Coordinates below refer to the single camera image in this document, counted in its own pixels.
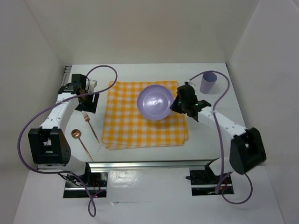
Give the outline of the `copper fork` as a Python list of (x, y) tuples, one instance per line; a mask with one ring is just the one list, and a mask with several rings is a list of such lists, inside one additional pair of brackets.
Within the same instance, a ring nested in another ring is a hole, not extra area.
[(88, 125), (89, 125), (89, 127), (90, 127), (90, 129), (91, 129), (91, 131), (92, 131), (92, 133), (93, 133), (93, 135), (95, 137), (95, 139), (97, 140), (98, 143), (100, 143), (100, 140), (99, 140), (98, 136), (96, 135), (96, 132), (95, 132), (93, 126), (90, 123), (90, 117), (88, 116), (88, 114), (85, 111), (82, 111), (82, 115), (84, 117), (84, 120), (88, 123)]

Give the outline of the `lilac plastic plate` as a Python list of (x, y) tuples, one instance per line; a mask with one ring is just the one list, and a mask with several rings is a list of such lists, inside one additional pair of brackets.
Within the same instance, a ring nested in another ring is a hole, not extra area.
[(171, 91), (162, 85), (145, 87), (138, 95), (137, 108), (149, 120), (162, 120), (171, 114), (170, 106), (174, 101)]

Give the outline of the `lilac plastic cup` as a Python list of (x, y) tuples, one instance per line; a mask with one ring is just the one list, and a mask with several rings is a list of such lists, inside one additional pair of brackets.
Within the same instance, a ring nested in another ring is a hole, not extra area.
[(204, 72), (200, 84), (200, 92), (208, 94), (217, 81), (217, 75), (214, 72)]

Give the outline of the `yellow white checkered cloth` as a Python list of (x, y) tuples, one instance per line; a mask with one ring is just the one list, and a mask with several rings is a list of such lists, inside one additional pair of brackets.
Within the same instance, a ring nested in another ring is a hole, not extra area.
[(140, 92), (152, 82), (116, 82), (108, 90), (102, 142), (109, 150), (181, 146), (189, 138), (185, 116), (171, 113), (148, 120), (137, 108)]

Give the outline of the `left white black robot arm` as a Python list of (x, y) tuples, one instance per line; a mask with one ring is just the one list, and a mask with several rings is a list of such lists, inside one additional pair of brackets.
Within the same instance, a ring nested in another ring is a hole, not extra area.
[(95, 94), (63, 102), (51, 110), (39, 128), (30, 129), (28, 140), (33, 162), (76, 173), (76, 181), (81, 186), (91, 184), (92, 173), (85, 170), (85, 162), (71, 154), (64, 132), (75, 110), (95, 113), (98, 99), (99, 94)]

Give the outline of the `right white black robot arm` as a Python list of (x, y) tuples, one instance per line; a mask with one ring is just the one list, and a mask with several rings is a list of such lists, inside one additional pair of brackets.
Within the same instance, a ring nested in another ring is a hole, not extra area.
[(231, 121), (214, 109), (209, 102), (199, 101), (194, 88), (185, 84), (177, 88), (177, 96), (170, 106), (176, 113), (186, 114), (218, 133), (221, 158), (205, 165), (204, 178), (216, 182), (220, 175), (236, 172), (243, 175), (266, 161), (260, 132)]

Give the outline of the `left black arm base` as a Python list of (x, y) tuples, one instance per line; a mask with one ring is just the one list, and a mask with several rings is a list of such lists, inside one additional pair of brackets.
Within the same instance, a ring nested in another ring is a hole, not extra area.
[(65, 180), (63, 198), (88, 198), (85, 186), (91, 196), (96, 198), (106, 198), (108, 172), (91, 172), (80, 176), (83, 184), (78, 178), (70, 174), (59, 175)]

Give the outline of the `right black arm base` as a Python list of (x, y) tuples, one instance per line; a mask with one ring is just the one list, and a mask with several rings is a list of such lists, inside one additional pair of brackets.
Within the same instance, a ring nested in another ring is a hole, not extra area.
[(205, 166), (204, 169), (190, 170), (189, 175), (185, 179), (190, 181), (192, 196), (213, 196), (224, 194), (233, 195), (234, 188), (231, 177), (227, 177), (222, 181), (220, 190), (215, 192), (220, 176), (212, 174), (212, 171)]

